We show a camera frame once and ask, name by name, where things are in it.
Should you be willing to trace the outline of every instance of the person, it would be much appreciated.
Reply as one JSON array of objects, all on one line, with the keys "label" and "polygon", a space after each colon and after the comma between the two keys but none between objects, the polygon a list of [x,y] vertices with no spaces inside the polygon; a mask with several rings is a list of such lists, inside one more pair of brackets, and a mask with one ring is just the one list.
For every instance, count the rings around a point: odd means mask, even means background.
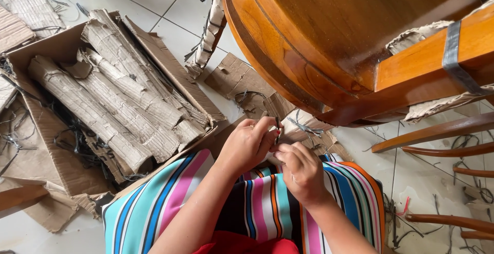
[{"label": "person", "polygon": [[[377,182],[352,162],[275,144],[275,118],[242,121],[216,161],[177,160],[103,207],[106,252],[381,253]],[[268,152],[282,163],[251,170]]]}]

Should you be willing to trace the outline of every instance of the red fabric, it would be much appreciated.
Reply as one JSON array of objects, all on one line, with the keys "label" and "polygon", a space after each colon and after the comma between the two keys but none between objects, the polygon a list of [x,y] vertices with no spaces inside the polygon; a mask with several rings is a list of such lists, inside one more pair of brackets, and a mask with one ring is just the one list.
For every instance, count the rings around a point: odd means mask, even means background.
[{"label": "red fabric", "polygon": [[258,243],[244,235],[215,231],[211,243],[201,246],[193,254],[298,254],[298,248],[287,239]]}]

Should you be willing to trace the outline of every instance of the hand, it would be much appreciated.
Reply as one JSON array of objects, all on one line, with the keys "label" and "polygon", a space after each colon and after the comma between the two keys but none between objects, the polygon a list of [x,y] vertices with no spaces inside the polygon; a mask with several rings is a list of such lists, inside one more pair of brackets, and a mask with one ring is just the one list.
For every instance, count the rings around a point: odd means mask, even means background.
[{"label": "hand", "polygon": [[304,207],[310,209],[334,200],[324,186],[323,163],[302,143],[280,143],[270,151],[283,162],[283,181]]},{"label": "hand", "polygon": [[276,125],[276,120],[267,116],[259,122],[254,119],[240,122],[223,145],[215,164],[235,178],[251,170],[263,160],[280,134],[278,130],[268,131],[271,125]]}]

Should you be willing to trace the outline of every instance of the striped fabric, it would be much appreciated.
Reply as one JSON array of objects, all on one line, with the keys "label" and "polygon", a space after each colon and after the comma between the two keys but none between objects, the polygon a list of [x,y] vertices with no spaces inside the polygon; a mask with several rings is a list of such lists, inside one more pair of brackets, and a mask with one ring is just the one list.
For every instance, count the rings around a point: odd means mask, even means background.
[{"label": "striped fabric", "polygon": [[[382,252],[384,206],[376,181],[353,162],[324,165],[324,184],[354,226]],[[103,208],[107,254],[146,254],[213,165],[209,150],[177,160],[149,182]],[[283,182],[280,166],[243,174],[220,213],[216,230],[260,242],[293,240],[301,254],[331,253],[310,213]]]}]

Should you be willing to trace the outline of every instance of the gray tape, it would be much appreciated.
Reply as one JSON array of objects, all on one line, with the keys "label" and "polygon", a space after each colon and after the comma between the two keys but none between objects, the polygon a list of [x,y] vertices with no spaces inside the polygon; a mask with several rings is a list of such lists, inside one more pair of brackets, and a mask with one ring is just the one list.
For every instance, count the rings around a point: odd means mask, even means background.
[{"label": "gray tape", "polygon": [[491,91],[482,89],[477,82],[458,64],[458,45],[460,44],[460,21],[448,26],[444,45],[443,68],[466,91],[477,95],[490,95]]}]

